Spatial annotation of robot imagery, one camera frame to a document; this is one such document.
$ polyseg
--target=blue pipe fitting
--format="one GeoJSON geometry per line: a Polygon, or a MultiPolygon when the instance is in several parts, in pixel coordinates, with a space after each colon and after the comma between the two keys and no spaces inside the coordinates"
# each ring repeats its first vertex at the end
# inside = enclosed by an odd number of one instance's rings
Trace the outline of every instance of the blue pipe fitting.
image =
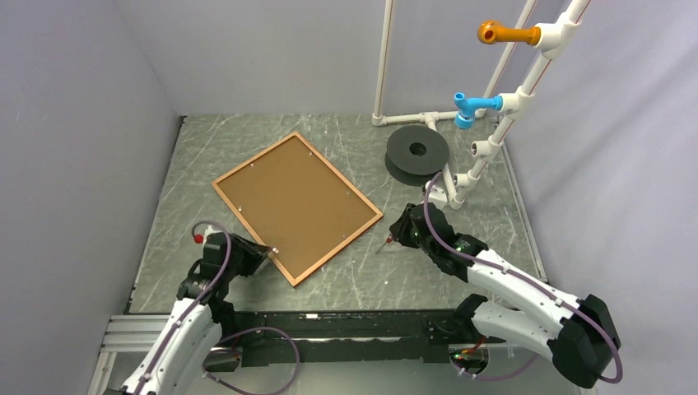
{"type": "Polygon", "coordinates": [[[454,103],[460,109],[456,115],[455,123],[461,129],[472,128],[475,123],[475,111],[478,109],[495,109],[501,110],[504,101],[501,96],[492,98],[485,97],[469,97],[466,99],[461,92],[454,95],[454,103]]]}

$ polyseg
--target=table surface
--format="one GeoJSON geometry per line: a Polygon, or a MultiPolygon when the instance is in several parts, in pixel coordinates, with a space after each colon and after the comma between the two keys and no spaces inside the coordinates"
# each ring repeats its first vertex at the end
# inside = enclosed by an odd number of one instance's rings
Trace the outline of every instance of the table surface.
{"type": "MultiPolygon", "coordinates": [[[[506,349],[489,349],[487,376],[508,374],[523,365],[531,351],[517,348],[514,357],[506,349]]],[[[118,353],[110,372],[108,388],[119,388],[143,361],[145,353],[118,353]]],[[[279,389],[293,370],[292,364],[238,368],[216,373],[220,379],[251,393],[279,389]]],[[[283,395],[579,395],[579,388],[562,377],[552,363],[538,358],[522,374],[503,381],[482,381],[459,377],[449,364],[425,364],[420,360],[372,360],[301,364],[294,383],[283,395]]],[[[186,395],[232,395],[228,388],[194,378],[186,395]]]]}
{"type": "MultiPolygon", "coordinates": [[[[312,311],[346,309],[452,309],[471,293],[499,300],[491,292],[447,276],[421,251],[387,244],[388,235],[408,202],[418,203],[419,187],[395,181],[384,165],[390,134],[404,125],[376,128],[368,114],[235,114],[188,116],[180,130],[132,295],[132,313],[165,313],[201,246],[191,240],[191,225],[219,221],[230,232],[249,238],[211,186],[233,169],[290,132],[298,131],[329,159],[384,214],[384,218],[292,287],[270,262],[250,277],[235,278],[227,300],[239,311],[312,311]]],[[[437,128],[449,143],[451,169],[466,172],[474,159],[470,143],[491,133],[478,119],[468,131],[452,121],[437,128]]],[[[273,186],[269,192],[274,193],[273,186]]],[[[510,263],[539,277],[527,227],[501,154],[459,211],[445,208],[449,223],[474,235],[510,263]]]]}

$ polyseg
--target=cork board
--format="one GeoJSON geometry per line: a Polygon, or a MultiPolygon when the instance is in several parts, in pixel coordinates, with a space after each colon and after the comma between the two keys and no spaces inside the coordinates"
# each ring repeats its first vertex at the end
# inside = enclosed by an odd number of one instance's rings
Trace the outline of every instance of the cork board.
{"type": "Polygon", "coordinates": [[[293,286],[383,217],[298,132],[212,184],[293,286]]]}

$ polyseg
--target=orange pipe fitting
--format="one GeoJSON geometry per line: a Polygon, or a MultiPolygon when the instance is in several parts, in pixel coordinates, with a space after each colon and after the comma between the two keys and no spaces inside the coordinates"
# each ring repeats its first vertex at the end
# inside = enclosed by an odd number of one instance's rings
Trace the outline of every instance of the orange pipe fitting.
{"type": "Polygon", "coordinates": [[[512,29],[504,27],[499,21],[484,21],[477,29],[477,38],[483,44],[518,41],[535,45],[541,39],[541,28],[534,26],[528,29],[512,29]]]}

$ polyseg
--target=white wall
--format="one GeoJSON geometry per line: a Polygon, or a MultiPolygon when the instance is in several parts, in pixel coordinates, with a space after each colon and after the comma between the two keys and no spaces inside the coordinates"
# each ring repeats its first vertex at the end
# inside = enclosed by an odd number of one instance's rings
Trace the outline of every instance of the white wall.
{"type": "Polygon", "coordinates": [[[698,393],[697,17],[592,2],[507,137],[551,281],[612,311],[626,377],[603,394],[698,393]]]}
{"type": "Polygon", "coordinates": [[[177,118],[109,0],[0,6],[0,393],[85,393],[177,118]]]}
{"type": "MultiPolygon", "coordinates": [[[[538,7],[557,11],[560,2],[538,7]]],[[[514,24],[524,4],[397,0],[384,112],[453,109],[456,91],[481,95],[504,46],[480,44],[477,27],[514,24]]],[[[373,110],[384,0],[119,6],[181,114],[373,110]]],[[[533,52],[522,56],[528,65],[533,52]]]]}

